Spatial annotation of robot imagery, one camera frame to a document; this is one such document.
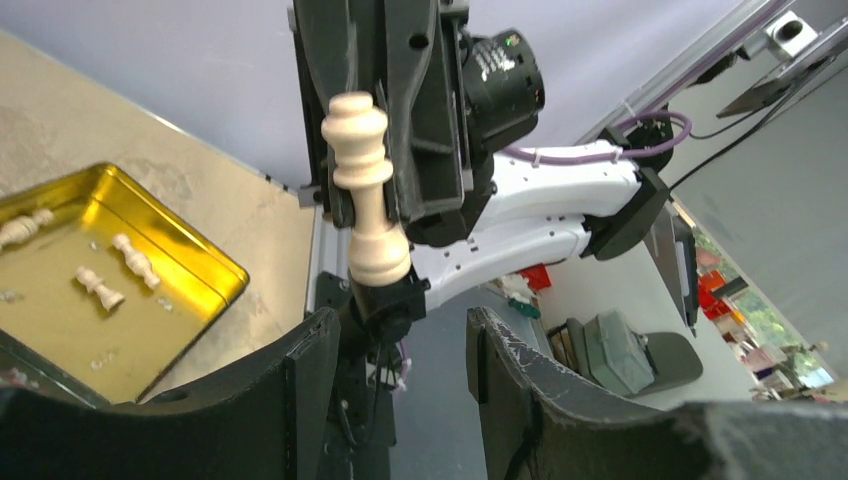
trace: white chess king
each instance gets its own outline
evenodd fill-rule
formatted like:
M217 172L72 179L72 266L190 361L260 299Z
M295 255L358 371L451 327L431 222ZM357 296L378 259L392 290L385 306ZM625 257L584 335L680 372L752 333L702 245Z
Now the white chess king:
M10 220L0 228L0 250L7 245L23 243L43 226L52 222L53 212L46 209L36 210L31 216L20 216Z
M371 94L352 92L330 100L321 134L336 155L333 181L350 191L356 222L350 241L350 275L370 287L390 285L409 273L409 242L386 216L383 184L394 173L386 159L386 114Z
M153 264L150 263L150 259L133 247L130 237L124 233L119 233L112 239L112 245L124 254L127 267L141 277L148 288L152 290L162 283L162 280L153 271Z
M76 279L88 293L94 292L100 297L100 304L107 312L111 312L124 301L124 296L120 292L103 285L103 278L98 277L96 273L86 267L77 269Z

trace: cable tie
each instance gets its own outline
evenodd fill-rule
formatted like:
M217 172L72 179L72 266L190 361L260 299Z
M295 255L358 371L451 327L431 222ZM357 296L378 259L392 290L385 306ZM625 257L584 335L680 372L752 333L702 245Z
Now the cable tie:
M630 103L628 103L627 100L625 100L623 103L624 103L624 108L627 109L627 113L630 114L630 118L635 118L636 117L636 110L633 110L633 107L630 106Z

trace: beige table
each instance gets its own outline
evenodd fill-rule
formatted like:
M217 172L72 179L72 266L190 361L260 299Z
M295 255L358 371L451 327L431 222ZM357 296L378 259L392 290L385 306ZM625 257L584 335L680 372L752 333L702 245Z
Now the beige table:
M97 162L127 171L247 269L244 295L159 383L189 382L303 317L311 211L227 157L0 33L0 196Z

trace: black cable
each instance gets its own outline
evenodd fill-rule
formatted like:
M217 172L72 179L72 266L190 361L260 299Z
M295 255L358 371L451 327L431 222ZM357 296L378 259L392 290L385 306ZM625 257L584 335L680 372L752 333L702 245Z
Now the black cable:
M374 359L374 370L377 372L377 378L374 382L374 401L371 407L371 419L368 422L368 427L363 439L357 440L356 437L353 435L353 429L350 427L350 419L347 418L347 412L345 412L342 400L339 399L338 414L342 424L342 432L344 433L348 444L350 444L350 447L353 449L358 450L367 447L368 444L371 442L371 438L374 436L374 425L377 423L378 399L380 398L380 384L382 383L383 377L382 366L380 365L382 351L383 344L378 344L377 355Z
M748 112L747 114L743 115L741 118L738 118L738 119L734 120L733 122L729 123L728 125L725 125L724 127L720 128L720 129L718 129L718 130L716 130L712 133L708 133L707 135L695 135L695 132L692 132L692 133L689 134L689 138L691 138L693 140L709 140L711 138L715 138L715 137L721 135L722 133L730 130L731 128L740 125L741 123L750 119L751 117L760 113L761 111L763 111L763 109L758 108L757 110L753 110L751 112Z
M676 182L674 182L674 184L671 185L671 187L669 188L669 192L674 191L674 189L676 189L677 187L682 185L683 182L690 179L692 177L692 175L695 175L696 173L701 171L704 167L706 167L707 165L711 164L712 162L718 160L719 158L723 157L725 154L727 154L728 152L730 152L734 148L738 147L739 144L741 144L745 140L751 138L754 134L756 134L757 132L762 130L762 128L764 126L766 126L772 120L772 118L774 118L774 116L777 115L777 113L787 103L789 103L789 101L792 100L792 98L795 97L795 95L797 95L798 92L800 92L804 88L804 86L806 86L807 83L809 83L810 80L812 80L813 78L815 78L815 75L813 75L813 74L804 75L801 79L799 79L795 84L793 84L790 87L790 89L786 93L786 95L784 95L783 98L781 98L777 103L775 103L774 106L772 106L769 109L769 111L765 115L763 115L763 118L761 118L753 127L749 128L745 133L740 135L736 140L732 141L730 144L728 144L727 146L725 146L724 148L722 148L718 152L714 153L713 155L711 155L706 160L699 163L697 166L695 166L695 168L686 172L685 175L680 177L680 179L678 179Z

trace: metal tin tray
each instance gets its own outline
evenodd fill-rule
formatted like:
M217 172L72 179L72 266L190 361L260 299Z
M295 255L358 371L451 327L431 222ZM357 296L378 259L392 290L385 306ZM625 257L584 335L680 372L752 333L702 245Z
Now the metal tin tray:
M89 389L74 392L86 403L138 401L249 282L242 267L115 165L0 199L0 224L40 208L53 211L54 221L0 251L0 348L77 386L66 390ZM111 246L118 233L153 263L162 279L155 291ZM126 300L106 312L76 282L79 266Z

